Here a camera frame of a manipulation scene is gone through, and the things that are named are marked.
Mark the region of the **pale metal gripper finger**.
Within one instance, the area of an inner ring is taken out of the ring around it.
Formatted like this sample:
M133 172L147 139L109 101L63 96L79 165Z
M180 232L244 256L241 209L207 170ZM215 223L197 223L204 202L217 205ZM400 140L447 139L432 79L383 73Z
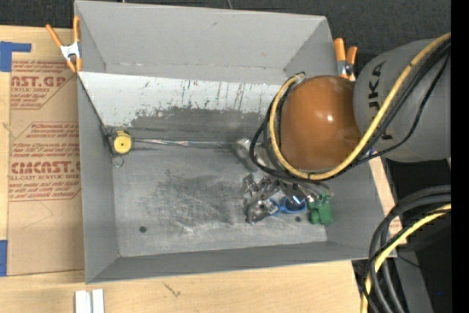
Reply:
M245 221L255 224L269 216L279 213L278 204L270 198L254 199L245 205Z
M253 174L248 174L243 178L243 198L244 199L266 199L267 188L270 185L270 179L263 177L256 182Z

